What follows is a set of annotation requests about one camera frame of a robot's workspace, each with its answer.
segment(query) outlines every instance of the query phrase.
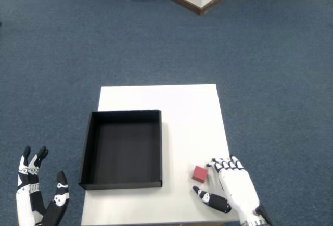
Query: white robotic hand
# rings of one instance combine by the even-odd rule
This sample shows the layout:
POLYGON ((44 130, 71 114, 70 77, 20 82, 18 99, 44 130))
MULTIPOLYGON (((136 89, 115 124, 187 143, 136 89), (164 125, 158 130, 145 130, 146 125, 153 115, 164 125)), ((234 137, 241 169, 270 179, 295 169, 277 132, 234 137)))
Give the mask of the white robotic hand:
POLYGON ((235 157, 215 159, 207 164, 218 172, 221 186, 230 206, 238 212, 242 226, 271 225, 248 172, 235 157))
POLYGON ((58 173, 58 184, 54 199, 47 209, 44 207, 39 189, 38 172, 48 150, 42 147, 28 164, 30 147, 27 146, 21 157, 18 187, 16 191, 17 214, 20 226, 57 226, 66 211, 69 202, 68 184, 65 174, 58 173))

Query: white tabletop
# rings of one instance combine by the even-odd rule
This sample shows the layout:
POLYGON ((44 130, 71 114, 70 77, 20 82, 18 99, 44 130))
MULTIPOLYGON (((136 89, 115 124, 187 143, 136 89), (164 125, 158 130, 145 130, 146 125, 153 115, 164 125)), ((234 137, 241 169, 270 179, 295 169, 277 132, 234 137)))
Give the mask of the white tabletop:
POLYGON ((195 165, 229 155, 216 86, 101 88, 98 111, 153 109, 162 111, 163 187, 86 191, 81 225, 237 220, 234 211, 214 210, 192 190, 196 185, 223 196, 211 168, 205 184, 191 179, 195 165))

